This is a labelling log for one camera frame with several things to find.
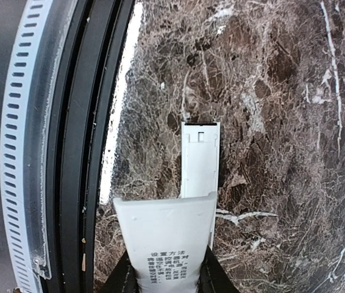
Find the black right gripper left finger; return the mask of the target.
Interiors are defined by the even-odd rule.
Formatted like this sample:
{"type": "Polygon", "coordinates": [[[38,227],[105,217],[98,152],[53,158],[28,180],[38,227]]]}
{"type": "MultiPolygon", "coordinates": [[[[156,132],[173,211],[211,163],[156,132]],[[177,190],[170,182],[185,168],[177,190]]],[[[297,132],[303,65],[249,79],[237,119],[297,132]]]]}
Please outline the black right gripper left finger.
{"type": "Polygon", "coordinates": [[[127,251],[111,272],[99,293],[138,293],[139,287],[127,251]]]}

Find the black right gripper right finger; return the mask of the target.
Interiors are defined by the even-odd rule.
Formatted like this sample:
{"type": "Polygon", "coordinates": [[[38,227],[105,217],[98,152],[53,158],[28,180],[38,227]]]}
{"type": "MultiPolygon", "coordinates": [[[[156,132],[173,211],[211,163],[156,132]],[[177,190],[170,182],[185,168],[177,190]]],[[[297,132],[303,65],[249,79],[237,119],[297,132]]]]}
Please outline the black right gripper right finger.
{"type": "Polygon", "coordinates": [[[221,267],[216,256],[207,247],[204,260],[201,264],[198,292],[201,293],[239,293],[230,278],[221,267]]]}

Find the white remote battery cover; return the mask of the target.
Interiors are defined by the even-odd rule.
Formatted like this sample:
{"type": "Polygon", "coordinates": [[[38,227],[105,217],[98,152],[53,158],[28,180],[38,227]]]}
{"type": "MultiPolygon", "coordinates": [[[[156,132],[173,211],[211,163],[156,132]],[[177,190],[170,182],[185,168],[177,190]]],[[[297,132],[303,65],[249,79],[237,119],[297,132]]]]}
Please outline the white remote battery cover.
{"type": "Polygon", "coordinates": [[[197,292],[217,194],[113,201],[141,292],[197,292]]]}

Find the white remote control body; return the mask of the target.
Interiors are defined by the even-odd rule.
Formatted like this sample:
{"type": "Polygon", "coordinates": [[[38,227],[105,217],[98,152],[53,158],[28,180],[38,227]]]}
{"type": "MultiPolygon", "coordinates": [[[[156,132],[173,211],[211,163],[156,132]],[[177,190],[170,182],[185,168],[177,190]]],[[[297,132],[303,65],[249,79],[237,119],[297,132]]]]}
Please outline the white remote control body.
{"type": "Polygon", "coordinates": [[[196,232],[206,230],[208,234],[201,237],[201,246],[213,247],[215,236],[216,205],[218,200],[219,123],[181,123],[181,188],[180,198],[212,197],[208,223],[200,221],[196,232]]]}

